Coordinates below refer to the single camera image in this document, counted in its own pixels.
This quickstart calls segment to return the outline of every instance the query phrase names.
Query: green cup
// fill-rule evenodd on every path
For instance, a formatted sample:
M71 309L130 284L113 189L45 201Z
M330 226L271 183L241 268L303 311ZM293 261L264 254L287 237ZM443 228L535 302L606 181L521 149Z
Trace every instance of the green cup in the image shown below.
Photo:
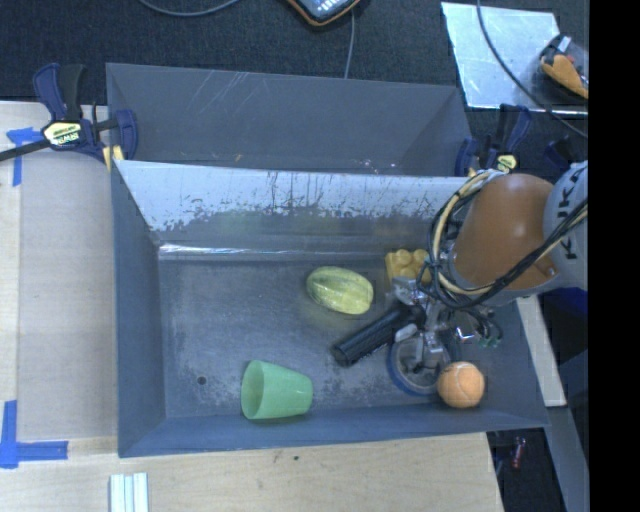
M251 361L242 378L242 413L250 420L287 418L311 406L313 384L306 375L264 361Z

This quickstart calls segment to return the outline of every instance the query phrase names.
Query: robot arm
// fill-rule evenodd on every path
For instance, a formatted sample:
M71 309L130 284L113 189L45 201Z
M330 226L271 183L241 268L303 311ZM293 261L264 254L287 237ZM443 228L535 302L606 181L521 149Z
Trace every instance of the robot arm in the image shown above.
M332 347L338 364L351 366L391 344L396 383L431 394L439 371L456 358L455 342L443 342L452 332L460 341L474 331L499 341L489 308L555 288L586 290L587 173L586 161L573 164L555 186L526 174L476 173L436 214L416 279L394 278L396 306ZM416 306L423 315L402 314ZM384 333L371 332L377 325Z

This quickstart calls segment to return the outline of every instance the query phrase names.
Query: black floor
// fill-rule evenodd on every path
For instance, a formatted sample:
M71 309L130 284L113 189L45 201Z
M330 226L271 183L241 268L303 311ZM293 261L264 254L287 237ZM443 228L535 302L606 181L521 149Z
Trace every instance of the black floor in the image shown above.
M174 10L200 10L222 0L155 0ZM475 3L466 0L457 3ZM588 0L505 0L483 5L552 12L560 30L588 49ZM459 85L440 2L362 0L349 77L363 80ZM170 17L138 0L88 2L3 2L0 16L0 99L34 100L34 72L45 64L87 66L79 100L106 104L106 62L196 67L265 73L341 77L351 34L350 17L312 28L285 0L240 0L213 15ZM496 111L469 109L472 134L484 138L496 129ZM585 131L585 120L571 121ZM545 114L534 123L519 151L520 170L554 182L559 173L543 157L547 144L567 135ZM587 144L577 142L587 158ZM543 304L543 313L559 364L587 348L584 317ZM588 397L572 411L588 457ZM507 512L563 512L542 430L489 433ZM511 465L516 437L526 439L521 466Z

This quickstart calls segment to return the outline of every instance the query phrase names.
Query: wire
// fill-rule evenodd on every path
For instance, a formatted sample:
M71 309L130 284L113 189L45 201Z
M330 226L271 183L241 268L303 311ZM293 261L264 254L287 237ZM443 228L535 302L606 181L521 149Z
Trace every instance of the wire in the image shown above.
M147 0L138 0L138 2L140 2L145 7L148 7L152 11L158 12L160 14L165 14L167 16L176 16L179 18L194 18L196 16L205 16L207 14L213 14L227 7L231 7L233 4L239 1L240 0L229 0L223 4L220 4L216 7L212 7L210 9L206 9L204 11L179 12L179 11L170 11L167 9L163 9L162 7L158 7L157 5L153 5L149 3ZM349 77L349 68L351 67L351 57L353 56L353 47L355 44L355 39L356 39L356 15L355 15L354 9L351 9L351 38L349 40L349 51L347 53L347 64L344 69L344 78Z
M479 305L503 289L509 286L513 281L520 277L529 267L538 260L545 257L556 245L558 245L567 233L582 223L587 218L588 200L585 198L578 206L576 206L556 228L549 234L547 239L535 250L531 251L518 263L516 263L508 272L501 277L495 279L492 283L477 288L461 288L455 281L447 277L442 271L440 263L440 240L445 231L448 218L456 210L458 203L466 202L465 198L470 194L478 192L476 185L484 182L491 177L491 173L484 171L467 180L458 191L451 196L445 205L434 216L434 222L428 232L427 247L430 257L425 259L416 283L420 291L426 293L430 297L440 300L446 306L452 309L466 309ZM429 268L431 271L431 287L422 285L422 276Z
M351 57L353 56L353 46L356 39L356 14L351 9L351 39L349 40L349 52L347 53L347 65L344 68L344 78L349 77L349 68L351 67Z
M159 12L160 14L166 14L167 16L177 16L178 18L193 18L196 16L205 16L207 14L213 14L214 12L221 11L226 7L231 7L233 4L239 2L240 0L228 0L227 2L217 5L216 7L211 7L210 9L205 9L204 11L193 11L193 12L179 12L179 11L169 11L167 9L163 9L162 7L158 7L153 5L147 0L138 0L142 5L148 7L152 11Z
M531 99L531 101L533 101L538 107L543 109L547 114L549 114L555 120L562 123L566 128L568 128L572 132L588 140L589 136L585 132L578 130L575 126L573 126L572 124L562 119L559 115L557 115L551 109L547 108L546 105L544 105L538 98L536 98L533 94L531 94L531 92L522 84L522 82L518 80L518 78L513 74L513 72L505 64L504 60L502 60L502 57L500 57L498 50L496 50L496 47L493 45L493 42L489 37L487 28L484 24L484 18L482 17L482 5L480 4L480 0L476 0L476 12L478 13L478 21L480 22L480 28L482 29L482 34L484 35L484 38L487 41L487 44L489 45L489 48L491 49L493 56L496 58L496 60L498 61L498 63L500 64L504 72L507 73L507 75L509 75L509 78L511 78L511 80L513 80L513 82L522 90L522 92L524 92Z

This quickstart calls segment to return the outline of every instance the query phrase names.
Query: blue tape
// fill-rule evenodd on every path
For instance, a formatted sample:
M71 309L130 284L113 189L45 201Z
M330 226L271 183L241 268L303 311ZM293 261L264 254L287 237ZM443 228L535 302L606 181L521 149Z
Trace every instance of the blue tape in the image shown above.
M20 462L35 460L66 460L69 441L19 443L16 440L18 402L4 403L2 438L0 440L0 468L16 469Z
M18 128L17 130L9 130L7 132L7 137L9 140L13 142L16 147L22 146L23 144L29 142L38 142L44 137L42 134L34 130L33 128ZM13 161L13 186L17 187L22 183L22 157L16 157Z

